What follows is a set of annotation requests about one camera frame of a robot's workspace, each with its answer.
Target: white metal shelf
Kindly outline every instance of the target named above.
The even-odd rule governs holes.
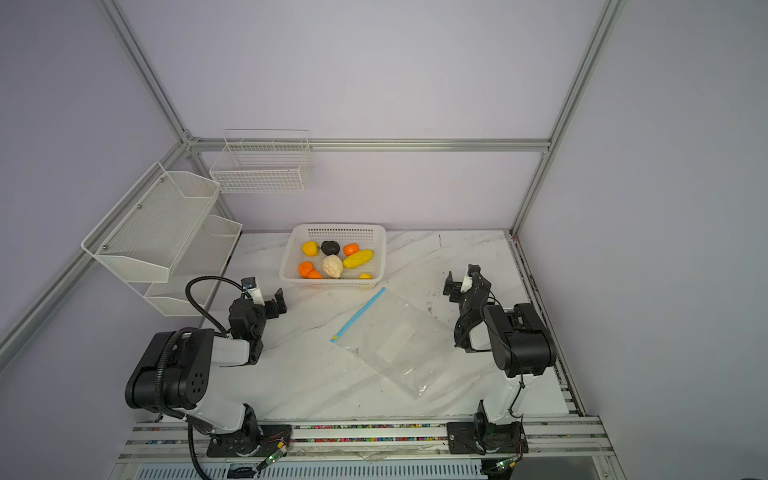
[[[167,282],[219,191],[213,180],[163,169],[104,241],[89,248],[89,235],[81,245],[126,283]]]
[[[166,283],[152,283],[142,296],[165,316],[199,315],[187,301],[184,292],[187,283],[198,276],[223,274],[242,228],[241,223],[208,215],[170,279]],[[200,305],[206,305],[216,284],[214,281],[195,283],[192,297]]]

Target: tabletop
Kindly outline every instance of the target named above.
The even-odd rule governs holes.
[[[267,321],[264,350],[252,366],[213,369],[210,387],[225,389],[263,420],[428,419],[466,417],[480,399],[505,382],[491,353],[454,349],[448,368],[418,399],[330,342],[381,287],[453,328],[458,304],[442,295],[448,271],[460,280],[470,263],[482,268],[504,307],[528,302],[502,230],[387,232],[384,278],[371,290],[306,289],[280,281],[289,233],[244,233],[225,276],[255,276],[266,300],[283,288],[288,312]],[[227,310],[239,293],[222,283],[210,313],[228,326]],[[552,368],[526,389],[520,411],[568,414]]]

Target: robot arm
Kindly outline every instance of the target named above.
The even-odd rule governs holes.
[[[275,427],[265,432],[249,405],[208,388],[211,369],[258,362],[266,321],[286,312],[282,289],[265,302],[251,277],[242,290],[230,306],[228,334],[196,328],[156,334],[125,388],[132,409],[174,416],[210,435],[210,457],[250,456],[290,437],[289,425],[275,425],[285,435],[270,438]]]
[[[462,282],[449,272],[443,295],[459,305],[454,328],[456,346],[476,353],[470,332],[482,323],[488,330],[490,351],[501,376],[501,388],[480,401],[473,424],[449,423],[451,453],[525,452],[522,423],[516,415],[525,388],[557,360],[546,326],[530,303],[519,303],[507,312],[498,302],[488,301],[491,283],[470,265]]]

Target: blue zipper seal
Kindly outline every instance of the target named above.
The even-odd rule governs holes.
[[[376,295],[374,295],[374,296],[373,296],[373,298],[372,298],[372,299],[368,300],[368,303],[366,303],[365,305],[363,305],[363,306],[362,306],[362,308],[361,308],[361,309],[360,309],[360,310],[359,310],[357,313],[355,313],[354,315],[352,315],[352,318],[351,318],[351,319],[349,319],[349,322],[345,323],[345,324],[344,324],[344,326],[341,328],[341,330],[339,330],[339,332],[338,332],[336,335],[334,335],[334,336],[333,336],[333,338],[331,339],[331,343],[336,343],[336,341],[339,339],[339,337],[340,337],[341,335],[344,335],[344,333],[345,333],[347,330],[349,330],[349,328],[350,328],[352,325],[354,325],[354,324],[355,324],[355,322],[357,321],[357,319],[358,319],[358,318],[360,318],[360,316],[361,316],[362,314],[364,314],[364,313],[366,312],[366,310],[367,310],[367,309],[368,309],[368,308],[369,308],[371,305],[373,305],[373,302],[377,301],[377,300],[379,299],[379,297],[382,295],[382,293],[384,293],[385,291],[386,291],[386,287],[383,287],[383,288],[382,288],[382,289],[381,289],[381,290],[380,290],[380,291],[379,291],[379,292],[378,292]]]

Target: lavender wall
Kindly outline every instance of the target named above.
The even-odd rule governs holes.
[[[0,333],[174,137],[96,2],[0,2]],[[102,479],[126,378],[168,321],[93,266],[0,383],[3,478]]]
[[[522,228],[628,478],[768,478],[767,25],[628,2]]]
[[[543,138],[604,0],[123,3],[201,137]]]
[[[95,2],[0,5],[0,332],[174,145]]]
[[[217,154],[203,154],[212,165]],[[322,152],[301,194],[224,194],[245,230],[299,223],[375,223],[401,229],[509,228],[537,153]]]

